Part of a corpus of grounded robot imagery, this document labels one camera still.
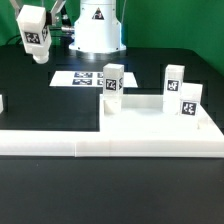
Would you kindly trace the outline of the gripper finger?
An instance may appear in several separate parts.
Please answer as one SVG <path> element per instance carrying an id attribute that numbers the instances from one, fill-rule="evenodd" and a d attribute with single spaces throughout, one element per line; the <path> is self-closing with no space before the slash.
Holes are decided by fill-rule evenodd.
<path id="1" fill-rule="evenodd" d="M 66 0 L 56 0 L 52 9 L 46 12 L 46 24 L 55 25 L 57 22 L 57 14 L 61 11 L 65 5 Z"/>
<path id="2" fill-rule="evenodd" d="M 15 10 L 15 16 L 18 16 L 23 7 L 21 0 L 9 0 L 9 1 Z"/>

